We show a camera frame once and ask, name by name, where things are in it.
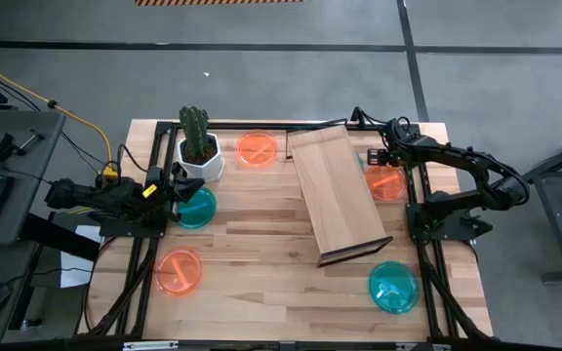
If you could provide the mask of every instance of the teal petri dish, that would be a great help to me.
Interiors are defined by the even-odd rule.
[[[187,203],[179,205],[180,226],[188,229],[200,228],[209,223],[216,214],[216,197],[212,190],[200,188]]]
[[[368,291],[378,307],[392,314],[411,311],[420,298],[414,272],[395,261],[383,262],[372,270],[368,279]]]
[[[359,162],[359,167],[361,167],[361,172],[366,172],[363,166],[363,160],[361,159],[361,156],[359,156],[359,152],[357,152],[356,154],[357,154],[357,161]]]

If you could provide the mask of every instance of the gray floor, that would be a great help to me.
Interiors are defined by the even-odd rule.
[[[562,47],[559,0],[411,0],[417,45]],[[0,0],[0,38],[181,43],[401,45],[394,0],[135,8],[121,0]],[[525,172],[562,146],[562,56],[418,55],[431,122]],[[0,49],[0,70],[100,125],[113,145],[132,118],[175,118],[180,106],[213,118],[334,119],[361,105],[382,119],[418,120],[405,54],[92,52]],[[75,122],[69,135],[104,146]],[[94,175],[65,143],[47,178]],[[463,189],[473,186],[460,175]],[[35,212],[47,210],[39,202]],[[562,258],[534,193],[508,213],[485,213],[480,269],[496,336],[562,346],[562,284],[543,272]]]

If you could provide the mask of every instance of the wooden block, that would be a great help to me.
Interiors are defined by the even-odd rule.
[[[387,235],[345,126],[288,137],[321,264],[372,253]]]

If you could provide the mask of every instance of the white paper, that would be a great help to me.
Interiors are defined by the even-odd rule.
[[[81,235],[93,241],[100,243],[102,237],[99,235],[100,227],[92,225],[78,225],[75,234]],[[90,282],[90,271],[93,270],[93,262],[74,256],[69,253],[60,253],[62,269],[79,268],[87,270],[84,272],[77,269],[62,270],[60,275],[60,287],[69,288],[77,287]]]

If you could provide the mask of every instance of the desk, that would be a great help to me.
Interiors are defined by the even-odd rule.
[[[130,126],[127,146],[141,165],[148,163],[156,123],[133,120]],[[420,126],[423,134],[448,141],[444,124]],[[206,186],[217,197],[218,212],[201,229],[170,224],[158,251],[160,257],[175,247],[195,248],[203,259],[203,281],[185,298],[151,288],[143,337],[424,341],[429,332],[423,299],[406,315],[390,315],[380,311],[367,290],[370,271],[385,260],[403,262],[420,276],[416,248],[406,231],[407,199],[377,202],[385,231],[394,238],[381,252],[318,269],[318,247],[296,168],[285,159],[285,132],[271,131],[279,153],[276,162],[263,170],[245,169],[236,160],[235,142],[245,132],[213,131],[220,139],[225,166],[221,180]],[[368,148],[381,146],[376,133],[350,132],[350,137],[364,160]],[[433,191],[459,192],[454,169],[434,163],[427,167]],[[144,182],[144,173],[128,158],[123,160],[123,174]],[[417,193],[421,201],[422,191]],[[97,265],[90,290],[95,323],[122,290],[131,245],[131,240],[116,240]],[[445,242],[443,247],[454,296],[479,329],[491,334],[474,254],[461,243]],[[445,331],[443,303],[435,296]]]
[[[13,143],[20,145],[31,136],[30,128],[45,136],[45,140],[33,144],[25,156],[12,156],[8,159],[6,166],[14,171],[42,177],[63,124],[64,117],[56,113],[0,111],[0,139],[7,132],[14,137]],[[14,183],[0,211],[0,282],[24,274],[38,251],[38,244],[29,241],[17,242],[17,239],[40,180],[19,174],[6,176],[13,177]],[[0,313],[0,340],[8,328],[24,284],[23,279],[13,282],[13,294]]]

